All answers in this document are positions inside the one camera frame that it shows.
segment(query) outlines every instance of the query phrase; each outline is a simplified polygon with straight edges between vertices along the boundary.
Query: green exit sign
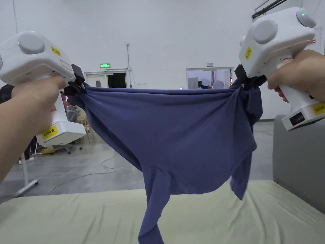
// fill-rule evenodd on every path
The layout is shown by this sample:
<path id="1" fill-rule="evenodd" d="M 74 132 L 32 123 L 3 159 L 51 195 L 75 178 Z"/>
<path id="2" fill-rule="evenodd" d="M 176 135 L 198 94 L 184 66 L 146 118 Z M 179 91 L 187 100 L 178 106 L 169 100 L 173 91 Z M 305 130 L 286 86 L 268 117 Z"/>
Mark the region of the green exit sign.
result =
<path id="1" fill-rule="evenodd" d="M 111 64 L 110 63 L 101 63 L 100 64 L 100 67 L 101 68 L 110 68 L 111 67 Z"/>

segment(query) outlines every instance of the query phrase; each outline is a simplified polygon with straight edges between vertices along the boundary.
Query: yellow sticker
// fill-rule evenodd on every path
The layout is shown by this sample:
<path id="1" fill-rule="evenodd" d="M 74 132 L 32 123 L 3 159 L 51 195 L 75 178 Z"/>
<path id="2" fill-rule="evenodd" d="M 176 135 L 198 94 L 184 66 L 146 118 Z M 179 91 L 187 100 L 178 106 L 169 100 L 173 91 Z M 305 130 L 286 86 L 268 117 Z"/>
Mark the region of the yellow sticker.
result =
<path id="1" fill-rule="evenodd" d="M 325 103 L 319 103 L 314 105 L 313 111 L 316 115 L 325 114 Z"/>
<path id="2" fill-rule="evenodd" d="M 49 139 L 50 137 L 55 136 L 57 134 L 58 134 L 58 129 L 55 125 L 42 131 L 43 140 Z"/>
<path id="3" fill-rule="evenodd" d="M 59 50 L 57 50 L 56 48 L 54 48 L 54 47 L 52 47 L 52 46 L 51 46 L 51 48 L 52 48 L 53 53 L 55 53 L 56 55 L 62 57 L 62 56 L 61 56 L 61 53 L 60 53 Z"/>
<path id="4" fill-rule="evenodd" d="M 250 47 L 248 47 L 248 48 L 247 48 L 247 51 L 246 51 L 246 53 L 245 53 L 245 57 L 246 57 L 246 59 L 249 60 L 249 58 L 251 57 L 251 55 L 252 55 L 252 50 L 251 50 Z"/>

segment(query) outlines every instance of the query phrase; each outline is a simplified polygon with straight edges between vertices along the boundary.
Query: person's hand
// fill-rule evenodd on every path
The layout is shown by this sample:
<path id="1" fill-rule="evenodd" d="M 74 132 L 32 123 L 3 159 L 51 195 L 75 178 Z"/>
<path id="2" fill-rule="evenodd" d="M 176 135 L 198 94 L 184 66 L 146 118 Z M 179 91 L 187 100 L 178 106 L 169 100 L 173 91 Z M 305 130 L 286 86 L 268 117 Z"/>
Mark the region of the person's hand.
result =
<path id="1" fill-rule="evenodd" d="M 40 117 L 38 118 L 37 131 L 41 132 L 51 123 L 51 112 L 55 110 L 59 89 L 65 87 L 65 81 L 62 76 L 55 76 L 46 80 L 36 80 L 22 83 L 15 86 L 11 96 L 20 97 L 26 101 L 33 103 L 40 109 Z M 62 95 L 63 105 L 67 106 L 66 97 Z"/>
<path id="2" fill-rule="evenodd" d="M 294 60 L 271 75 L 268 88 L 274 89 L 287 102 L 279 85 L 306 91 L 318 101 L 325 102 L 325 56 L 304 50 Z"/>

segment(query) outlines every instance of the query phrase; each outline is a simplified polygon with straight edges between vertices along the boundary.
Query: concrete floor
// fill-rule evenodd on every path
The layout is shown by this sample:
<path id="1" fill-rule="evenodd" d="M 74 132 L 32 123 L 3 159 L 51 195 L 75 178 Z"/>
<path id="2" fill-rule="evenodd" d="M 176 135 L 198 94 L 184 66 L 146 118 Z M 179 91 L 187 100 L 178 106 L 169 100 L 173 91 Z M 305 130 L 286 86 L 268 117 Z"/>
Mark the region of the concrete floor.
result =
<path id="1" fill-rule="evenodd" d="M 253 153 L 250 178 L 272 179 L 273 122 L 257 123 L 254 136 L 257 150 Z M 70 155 L 61 151 L 36 156 L 34 162 L 28 163 L 28 173 L 30 180 L 39 180 L 39 185 L 25 196 L 144 188 L 142 173 L 103 142 L 83 145 L 82 150 L 75 146 Z M 0 185 L 0 204 L 13 198 L 22 187 L 21 165 L 16 164 Z"/>

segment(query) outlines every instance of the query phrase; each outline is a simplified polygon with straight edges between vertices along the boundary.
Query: light green bedsheet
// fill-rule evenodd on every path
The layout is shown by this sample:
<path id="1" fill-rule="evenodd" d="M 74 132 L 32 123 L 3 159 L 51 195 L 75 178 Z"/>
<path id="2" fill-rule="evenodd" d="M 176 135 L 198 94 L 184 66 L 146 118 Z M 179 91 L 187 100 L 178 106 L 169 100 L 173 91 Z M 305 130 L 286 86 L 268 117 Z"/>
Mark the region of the light green bedsheet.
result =
<path id="1" fill-rule="evenodd" d="M 16 198 L 0 205 L 0 243 L 136 244 L 145 210 L 144 190 Z M 228 182 L 172 196 L 158 225 L 165 244 L 325 243 L 325 215 L 273 181 L 243 201 Z"/>

